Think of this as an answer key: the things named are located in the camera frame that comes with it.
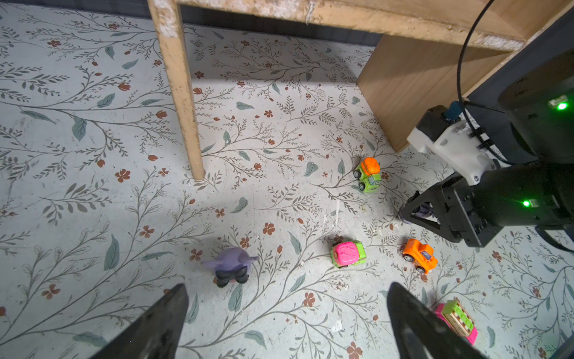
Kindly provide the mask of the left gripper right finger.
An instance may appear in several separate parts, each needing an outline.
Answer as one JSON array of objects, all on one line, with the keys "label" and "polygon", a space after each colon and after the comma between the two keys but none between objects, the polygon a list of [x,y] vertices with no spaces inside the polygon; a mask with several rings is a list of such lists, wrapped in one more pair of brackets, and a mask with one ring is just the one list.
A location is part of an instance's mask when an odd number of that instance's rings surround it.
[{"label": "left gripper right finger", "polygon": [[390,285],[387,308],[400,358],[484,357],[397,282]]}]

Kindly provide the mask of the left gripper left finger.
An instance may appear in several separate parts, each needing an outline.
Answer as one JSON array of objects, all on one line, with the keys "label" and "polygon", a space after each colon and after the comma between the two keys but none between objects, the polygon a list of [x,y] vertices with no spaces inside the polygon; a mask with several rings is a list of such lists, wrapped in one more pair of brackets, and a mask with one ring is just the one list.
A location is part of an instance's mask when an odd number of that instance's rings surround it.
[{"label": "left gripper left finger", "polygon": [[174,359],[188,304],[185,285],[177,284],[92,359]]}]

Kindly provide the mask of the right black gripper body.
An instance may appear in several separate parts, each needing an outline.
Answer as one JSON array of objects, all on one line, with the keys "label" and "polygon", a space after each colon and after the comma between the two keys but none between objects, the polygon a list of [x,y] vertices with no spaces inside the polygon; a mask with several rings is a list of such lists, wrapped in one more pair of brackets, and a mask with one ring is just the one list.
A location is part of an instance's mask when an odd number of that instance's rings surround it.
[{"label": "right black gripper body", "polygon": [[[433,215],[414,218],[412,211],[430,203]],[[469,185],[458,173],[424,192],[417,191],[399,211],[403,221],[436,233],[449,242],[484,248],[504,227],[532,226],[546,243],[550,235],[573,235],[573,165],[533,162],[483,174]]]}]

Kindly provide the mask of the black purple toy figure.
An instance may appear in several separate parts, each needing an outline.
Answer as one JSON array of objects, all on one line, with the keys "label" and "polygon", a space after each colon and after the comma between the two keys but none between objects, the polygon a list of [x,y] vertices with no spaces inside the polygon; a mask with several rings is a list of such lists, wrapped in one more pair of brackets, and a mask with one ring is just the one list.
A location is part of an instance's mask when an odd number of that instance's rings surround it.
[{"label": "black purple toy figure", "polygon": [[410,215],[414,218],[428,219],[433,215],[432,205],[430,203],[423,203],[421,206],[415,208]]}]

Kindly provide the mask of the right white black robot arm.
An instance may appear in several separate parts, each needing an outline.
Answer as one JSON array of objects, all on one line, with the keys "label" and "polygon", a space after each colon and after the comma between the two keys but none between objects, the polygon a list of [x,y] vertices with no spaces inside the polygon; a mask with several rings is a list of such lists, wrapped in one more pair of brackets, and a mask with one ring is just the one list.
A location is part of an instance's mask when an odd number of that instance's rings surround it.
[{"label": "right white black robot arm", "polygon": [[484,130],[472,125],[464,101],[433,107],[408,141],[447,161],[454,173],[415,193],[400,218],[475,248],[504,227],[532,226],[558,248],[552,232],[573,233],[573,53],[518,79],[499,96],[499,105],[535,161],[502,167]]}]

